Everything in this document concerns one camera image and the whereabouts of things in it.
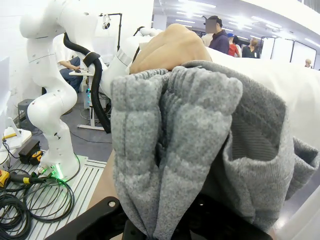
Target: ceiling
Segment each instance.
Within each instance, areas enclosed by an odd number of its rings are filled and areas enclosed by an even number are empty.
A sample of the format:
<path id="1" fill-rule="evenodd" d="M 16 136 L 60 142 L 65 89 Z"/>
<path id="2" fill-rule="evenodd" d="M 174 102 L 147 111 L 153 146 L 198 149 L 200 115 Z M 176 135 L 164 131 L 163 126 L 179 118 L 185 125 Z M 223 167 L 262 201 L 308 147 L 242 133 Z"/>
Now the ceiling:
<path id="1" fill-rule="evenodd" d="M 177 12 L 188 13 L 188 15 L 178 14 Z M 259 38 L 277 36 L 299 41 L 320 53 L 320 45 L 317 46 L 305 40 L 305 38 L 308 38 L 320 44 L 320 36 L 318 34 L 282 15 L 241 0 L 194 0 L 193 2 L 188 0 L 154 0 L 153 14 L 167 16 L 167 25 L 180 23 L 192 26 L 191 30 L 201 30 L 203 32 L 205 32 L 205 19 L 199 16 L 208 18 L 217 15 L 222 19 L 223 28 L 233 30 L 227 30 L 227 33 L 247 38 L 247 41 L 252 38 L 251 36 Z M 194 23 L 179 22 L 176 21 L 177 19 Z M 263 20 L 267 20 L 273 25 L 266 26 L 267 23 Z"/>

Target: hand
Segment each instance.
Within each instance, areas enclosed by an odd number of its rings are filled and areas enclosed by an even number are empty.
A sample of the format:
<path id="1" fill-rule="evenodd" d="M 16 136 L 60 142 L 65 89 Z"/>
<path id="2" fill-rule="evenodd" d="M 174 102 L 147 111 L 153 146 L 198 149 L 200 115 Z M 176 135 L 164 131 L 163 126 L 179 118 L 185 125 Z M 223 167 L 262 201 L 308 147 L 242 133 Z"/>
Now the hand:
<path id="1" fill-rule="evenodd" d="M 211 62 L 211 57 L 195 32 L 180 24 L 172 24 L 141 50 L 130 67 L 130 73 L 150 69 L 171 71 L 174 67 L 191 60 Z"/>

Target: gray fabric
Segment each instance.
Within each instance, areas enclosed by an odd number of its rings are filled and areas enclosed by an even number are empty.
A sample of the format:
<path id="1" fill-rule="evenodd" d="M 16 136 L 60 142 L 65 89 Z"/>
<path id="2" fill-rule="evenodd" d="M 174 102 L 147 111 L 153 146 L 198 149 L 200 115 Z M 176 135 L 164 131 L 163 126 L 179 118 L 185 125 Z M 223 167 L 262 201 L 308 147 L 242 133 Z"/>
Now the gray fabric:
<path id="1" fill-rule="evenodd" d="M 318 151 L 293 138 L 284 101 L 262 85 L 212 62 L 184 66 L 111 84 L 125 213 L 150 239 L 168 240 L 202 192 L 267 231 L 318 169 Z"/>
<path id="2" fill-rule="evenodd" d="M 115 187 L 130 220 L 157 239 L 171 238 L 198 195 L 242 95 L 241 83 L 219 72 L 180 66 L 165 73 L 111 84 Z"/>
<path id="3" fill-rule="evenodd" d="M 228 141 L 201 192 L 267 231 L 279 218 L 285 199 L 318 169 L 318 151 L 292 137 L 285 102 L 259 83 L 206 61 L 184 66 L 224 73 L 242 82 L 243 95 L 232 114 Z"/>
<path id="4" fill-rule="evenodd" d="M 167 145 L 159 167 L 163 173 L 155 238 L 170 239 L 199 194 L 241 96 L 241 83 L 219 72 L 184 67 L 172 71 L 160 103 Z"/>

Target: white cloth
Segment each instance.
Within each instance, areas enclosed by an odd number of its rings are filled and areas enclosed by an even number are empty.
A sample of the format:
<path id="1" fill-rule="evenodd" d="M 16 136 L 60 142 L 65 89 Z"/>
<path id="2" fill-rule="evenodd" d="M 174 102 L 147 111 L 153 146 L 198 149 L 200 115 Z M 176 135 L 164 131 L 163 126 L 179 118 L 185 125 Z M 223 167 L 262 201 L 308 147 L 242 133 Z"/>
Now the white cloth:
<path id="1" fill-rule="evenodd" d="M 208 34 L 206 34 L 206 35 L 204 35 L 204 36 L 202 36 L 202 41 L 203 41 L 203 43 L 204 43 L 204 45 L 206 46 L 206 47 L 209 47 L 209 45 L 210 45 L 210 43 L 211 43 L 211 41 L 212 41 L 212 36 L 213 36 L 214 34 L 213 33 L 208 33 Z"/>
<path id="2" fill-rule="evenodd" d="M 70 61 L 72 58 L 75 58 L 76 52 L 67 48 L 64 45 L 64 34 L 60 34 L 56 36 L 53 40 L 53 47 L 55 49 L 55 57 L 56 57 L 56 64 L 59 69 L 65 69 L 66 67 L 61 65 L 59 62 L 61 61 Z"/>
<path id="3" fill-rule="evenodd" d="M 263 84 L 285 100 L 292 133 L 320 149 L 320 71 L 274 60 L 235 58 L 207 49 L 212 61 Z M 276 230 L 279 240 L 318 240 L 320 236 L 320 186 L 302 207 Z"/>
<path id="4" fill-rule="evenodd" d="M 320 71 L 268 59 L 238 58 L 207 47 L 214 63 L 242 73 L 280 96 L 290 111 L 292 133 L 320 149 Z"/>
<path id="5" fill-rule="evenodd" d="M 238 44 L 236 44 L 235 46 L 236 46 L 236 49 L 238 49 L 240 58 L 242 58 L 242 49 L 241 49 L 241 47 L 240 47 Z"/>

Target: ceiling light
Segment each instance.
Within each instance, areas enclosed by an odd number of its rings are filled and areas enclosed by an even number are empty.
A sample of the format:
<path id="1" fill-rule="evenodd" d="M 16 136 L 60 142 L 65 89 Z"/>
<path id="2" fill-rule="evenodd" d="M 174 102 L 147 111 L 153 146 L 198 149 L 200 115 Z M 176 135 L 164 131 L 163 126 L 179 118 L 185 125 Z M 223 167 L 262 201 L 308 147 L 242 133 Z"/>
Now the ceiling light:
<path id="1" fill-rule="evenodd" d="M 250 35 L 250 37 L 261 40 L 261 38 L 257 36 Z"/>
<path id="2" fill-rule="evenodd" d="M 238 26 L 239 29 L 242 29 L 242 28 L 252 29 L 252 27 L 245 26 L 245 25 L 243 25 L 243 24 L 241 24 L 241 23 L 236 23 L 236 22 L 232 22 L 232 21 L 230 21 L 229 24 L 236 25 L 236 26 Z"/>
<path id="3" fill-rule="evenodd" d="M 316 43 L 315 41 L 310 40 L 309 38 L 305 38 L 304 40 L 308 41 L 309 43 L 312 43 L 320 48 L 320 44 Z"/>
<path id="4" fill-rule="evenodd" d="M 257 17 L 257 16 L 252 16 L 251 18 L 253 18 L 254 20 L 258 20 L 258 21 L 260 21 L 260 22 L 264 22 L 264 23 L 269 24 L 269 25 L 271 25 L 271 26 L 274 26 L 274 27 L 276 27 L 276 28 L 278 28 L 278 29 L 281 29 L 281 28 L 282 28 L 282 26 L 279 25 L 279 24 L 276 24 L 276 23 L 274 23 L 274 22 L 272 22 L 272 21 L 268 21 L 268 20 L 265 20 L 265 19 L 260 18 L 260 17 Z"/>
<path id="5" fill-rule="evenodd" d="M 229 32 L 233 32 L 233 30 L 231 30 L 231 29 L 228 29 L 228 28 L 224 28 L 224 27 L 222 27 L 221 29 L 222 29 L 222 30 L 226 30 L 226 31 L 229 31 Z"/>
<path id="6" fill-rule="evenodd" d="M 290 34 L 287 32 L 274 32 L 274 34 L 280 38 L 283 38 L 283 39 L 295 39 L 296 38 L 293 34 Z"/>
<path id="7" fill-rule="evenodd" d="M 232 22 L 230 21 L 229 24 L 232 24 L 232 25 L 239 25 L 239 23 L 235 23 L 235 22 Z"/>
<path id="8" fill-rule="evenodd" d="M 265 25 L 267 28 L 273 29 L 273 30 L 279 30 L 279 28 L 271 26 L 270 24 Z"/>
<path id="9" fill-rule="evenodd" d="M 240 38 L 240 39 L 249 40 L 248 38 L 243 37 L 243 36 L 237 36 L 237 37 Z"/>
<path id="10" fill-rule="evenodd" d="M 177 22 L 184 22 L 184 23 L 189 23 L 189 24 L 195 24 L 195 21 L 187 21 L 187 20 L 181 20 L 181 19 L 176 19 Z"/>
<path id="11" fill-rule="evenodd" d="M 190 14 L 189 12 L 187 13 L 187 12 L 177 11 L 176 13 L 177 13 L 177 14 L 187 15 L 187 16 L 191 15 L 192 17 L 202 18 L 202 15 L 193 14 L 193 13 Z"/>
<path id="12" fill-rule="evenodd" d="M 204 3 L 204 2 L 198 2 L 198 1 L 190 1 L 190 0 L 178 0 L 181 3 L 186 3 L 186 4 L 195 4 L 195 5 L 201 5 L 204 7 L 208 7 L 208 8 L 215 8 L 215 5 L 212 4 L 208 4 L 208 3 Z"/>
<path id="13" fill-rule="evenodd" d="M 236 23 L 240 23 L 240 24 L 252 24 L 255 22 L 255 21 L 248 19 L 248 18 L 245 18 L 243 16 L 234 16 L 232 21 L 236 22 Z"/>

